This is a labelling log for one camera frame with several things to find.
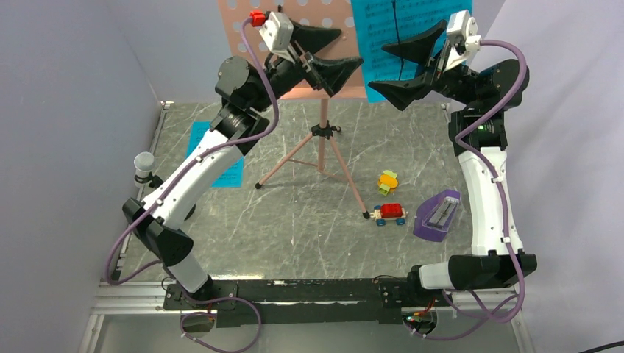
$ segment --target wooden toy car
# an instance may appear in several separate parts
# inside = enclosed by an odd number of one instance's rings
[[[382,204],[375,206],[375,211],[371,212],[371,218],[378,226],[385,226],[386,221],[396,221],[398,225],[405,224],[407,216],[405,208],[401,204]]]

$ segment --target blue sheet music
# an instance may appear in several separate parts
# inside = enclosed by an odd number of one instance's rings
[[[397,29],[401,40],[408,39],[441,19],[448,20],[452,13],[461,10],[472,13],[472,0],[351,0],[351,7],[358,48],[364,59],[366,95],[370,103],[375,103],[385,98],[369,88],[368,83],[399,79],[401,59],[381,50],[383,44],[397,42]],[[445,40],[446,35],[440,36],[434,53],[442,49]],[[404,60],[400,79],[413,79],[415,72],[416,64]]]
[[[186,149],[186,157],[199,145],[204,134],[210,129],[209,121],[195,121],[191,127],[191,139]],[[239,188],[243,185],[243,169],[245,157],[234,163],[213,183],[213,188]]]

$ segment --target yellow toy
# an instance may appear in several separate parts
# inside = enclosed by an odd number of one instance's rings
[[[383,173],[379,176],[377,185],[379,185],[380,194],[385,196],[388,195],[388,193],[393,193],[394,189],[399,186],[397,174],[393,171],[383,171]]]

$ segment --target purple container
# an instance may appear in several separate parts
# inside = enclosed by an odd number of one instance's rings
[[[443,241],[460,200],[459,191],[446,189],[423,202],[414,217],[414,235],[438,243]]]

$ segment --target white wall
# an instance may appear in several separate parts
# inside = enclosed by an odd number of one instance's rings
[[[232,55],[217,5],[226,0],[107,1],[159,99],[217,99],[216,71]],[[238,6],[245,2],[237,1]],[[480,33],[487,32],[504,2],[474,0]]]
[[[531,69],[506,127],[514,217],[538,259],[524,305],[537,352],[624,339],[623,10],[618,0],[507,0],[487,35],[520,47]],[[482,49],[474,64],[507,56]]]
[[[160,110],[103,0],[0,11],[0,352],[75,352]]]

